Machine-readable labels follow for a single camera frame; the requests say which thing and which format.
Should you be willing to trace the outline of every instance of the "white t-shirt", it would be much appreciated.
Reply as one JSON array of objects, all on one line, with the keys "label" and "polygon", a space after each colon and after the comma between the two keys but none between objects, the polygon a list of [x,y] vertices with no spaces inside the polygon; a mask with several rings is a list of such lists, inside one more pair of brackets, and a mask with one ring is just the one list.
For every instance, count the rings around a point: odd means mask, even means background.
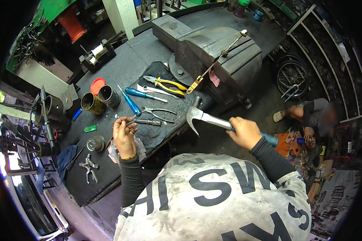
[{"label": "white t-shirt", "polygon": [[310,228],[297,171],[272,184],[250,161],[186,153],[173,157],[135,204],[121,210],[114,241],[297,241]]}]

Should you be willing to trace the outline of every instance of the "blue screwdriver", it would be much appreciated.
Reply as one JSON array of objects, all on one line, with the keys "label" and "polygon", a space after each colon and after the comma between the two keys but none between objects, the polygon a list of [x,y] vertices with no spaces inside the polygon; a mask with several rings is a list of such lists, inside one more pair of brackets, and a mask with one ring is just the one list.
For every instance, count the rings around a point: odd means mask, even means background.
[{"label": "blue screwdriver", "polygon": [[135,96],[141,96],[141,97],[150,98],[150,99],[158,99],[160,101],[167,102],[166,99],[161,99],[161,98],[155,97],[153,95],[143,93],[143,92],[139,91],[138,89],[133,89],[133,88],[130,88],[130,87],[127,87],[125,89],[125,92],[127,94],[131,94],[131,95],[135,95]]},{"label": "blue screwdriver", "polygon": [[130,97],[128,97],[125,92],[122,91],[122,89],[119,87],[119,85],[117,84],[118,88],[121,90],[123,96],[125,97],[126,102],[129,104],[130,109],[132,109],[132,111],[134,112],[134,114],[136,114],[137,116],[141,115],[141,109],[138,107],[138,105],[136,105],[132,99],[130,99]]}]

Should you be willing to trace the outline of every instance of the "red lid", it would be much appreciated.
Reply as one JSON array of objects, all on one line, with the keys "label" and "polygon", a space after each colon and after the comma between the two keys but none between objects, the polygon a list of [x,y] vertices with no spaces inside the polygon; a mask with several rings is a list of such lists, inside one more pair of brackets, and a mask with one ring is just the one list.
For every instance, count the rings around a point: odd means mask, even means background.
[{"label": "red lid", "polygon": [[91,93],[98,95],[99,90],[104,85],[106,85],[106,81],[103,78],[98,78],[98,79],[94,80],[90,87]]}]

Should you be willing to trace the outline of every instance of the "green machine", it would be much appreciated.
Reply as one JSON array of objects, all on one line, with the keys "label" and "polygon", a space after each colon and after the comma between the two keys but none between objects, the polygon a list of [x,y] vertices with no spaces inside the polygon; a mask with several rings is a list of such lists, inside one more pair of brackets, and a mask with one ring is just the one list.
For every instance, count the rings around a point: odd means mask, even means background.
[{"label": "green machine", "polygon": [[76,0],[40,0],[35,15],[29,25],[25,26],[17,36],[10,49],[10,57],[6,69],[14,75],[21,63],[29,57],[35,57],[33,51],[39,42],[39,35],[66,8]]}]

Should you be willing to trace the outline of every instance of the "black arm sleeve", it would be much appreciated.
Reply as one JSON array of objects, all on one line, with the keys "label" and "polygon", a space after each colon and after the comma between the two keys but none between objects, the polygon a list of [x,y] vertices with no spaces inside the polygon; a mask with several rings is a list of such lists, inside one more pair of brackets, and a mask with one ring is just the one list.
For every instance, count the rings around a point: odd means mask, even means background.
[{"label": "black arm sleeve", "polygon": [[310,115],[314,112],[314,102],[310,101],[303,106],[303,124],[304,127],[310,126]]},{"label": "black arm sleeve", "polygon": [[130,160],[119,159],[122,179],[122,207],[132,205],[145,189],[138,156]]},{"label": "black arm sleeve", "polygon": [[272,183],[275,183],[282,176],[295,171],[294,166],[282,157],[282,155],[267,142],[265,137],[262,137],[249,152],[256,157],[256,160],[263,166],[268,179]]}]

